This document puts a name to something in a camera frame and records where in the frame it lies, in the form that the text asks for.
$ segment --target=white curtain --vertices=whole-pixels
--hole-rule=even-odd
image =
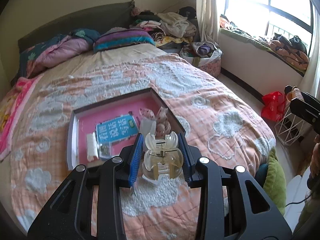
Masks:
[[[196,11],[201,41],[218,43],[220,26],[216,0],[196,0]]]
[[[316,10],[314,19],[309,66],[299,88],[301,91],[320,99],[320,15]]]

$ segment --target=red bag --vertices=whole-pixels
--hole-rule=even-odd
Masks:
[[[284,112],[285,107],[285,96],[279,91],[267,94],[262,97],[265,104],[261,111],[261,117],[270,119],[274,122],[279,121]]]

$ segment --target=metal bolt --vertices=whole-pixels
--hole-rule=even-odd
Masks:
[[[85,169],[84,165],[79,165],[76,167],[76,171],[78,171],[78,172],[82,172],[82,171],[84,171],[84,169]]]
[[[114,158],[112,159],[112,161],[113,161],[114,163],[120,163],[120,162],[122,162],[122,158],[119,157],[119,156],[117,156],[117,157],[114,157]]]
[[[208,159],[207,157],[201,157],[201,158],[199,159],[199,161],[200,161],[201,163],[206,164],[206,163],[209,162],[209,159]]]
[[[239,165],[239,166],[236,166],[236,171],[242,173],[242,172],[245,172],[245,168],[244,168],[244,166]]]

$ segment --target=floor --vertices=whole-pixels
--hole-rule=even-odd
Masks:
[[[260,115],[264,105],[259,100],[226,76],[220,74],[218,79]],[[269,125],[273,133],[275,133],[275,123],[270,120],[265,120],[265,122]],[[276,138],[276,154],[279,163],[284,170],[286,182],[288,184],[289,181],[296,176],[299,163],[303,159],[304,154],[300,148],[300,143],[296,141],[290,147],[285,147],[281,144],[279,139]]]

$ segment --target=dark gray headboard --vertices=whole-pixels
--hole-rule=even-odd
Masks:
[[[113,27],[128,28],[133,22],[131,9],[134,1],[96,6],[55,19],[18,40],[19,52],[47,41],[56,34],[68,34],[77,28],[93,29],[101,34]]]

